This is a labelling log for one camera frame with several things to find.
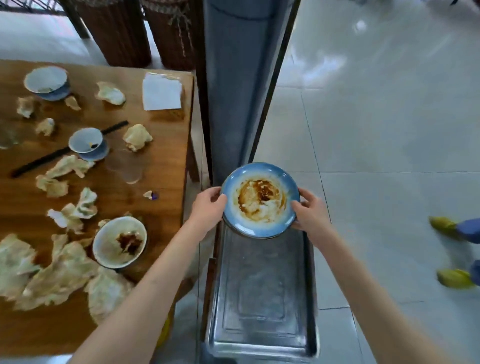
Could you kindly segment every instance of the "black chopstick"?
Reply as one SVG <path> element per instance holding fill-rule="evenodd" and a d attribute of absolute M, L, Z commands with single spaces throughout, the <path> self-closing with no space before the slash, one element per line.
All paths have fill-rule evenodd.
<path fill-rule="evenodd" d="M 128 125 L 127 120 L 120 121 L 120 122 L 116 123 L 115 125 L 109 126 L 108 128 L 102 130 L 102 134 L 107 135 L 111 132 L 114 132 L 114 131 L 120 129 L 120 128 L 123 128 L 125 125 Z M 46 156 L 43 156 L 39 159 L 35 159 L 33 162 L 27 163 L 24 166 L 21 166 L 20 168 L 17 168 L 15 170 L 11 171 L 10 176 L 12 178 L 20 177 L 25 172 L 33 170 L 33 169 L 41 166 L 42 164 L 48 163 L 48 162 L 50 162 L 50 161 L 52 161 L 52 160 L 54 160 L 58 157 L 61 157 L 65 154 L 67 154 L 68 152 L 70 152 L 70 148 L 68 148 L 67 146 L 62 148 L 62 149 L 56 150 L 55 152 L 47 154 Z"/>

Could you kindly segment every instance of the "metal tray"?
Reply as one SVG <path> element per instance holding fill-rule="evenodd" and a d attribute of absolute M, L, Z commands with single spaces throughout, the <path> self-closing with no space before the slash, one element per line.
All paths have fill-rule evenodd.
<path fill-rule="evenodd" d="M 288 229 L 256 240 L 221 229 L 205 344 L 214 357 L 309 360 L 320 353 L 312 245 Z"/>

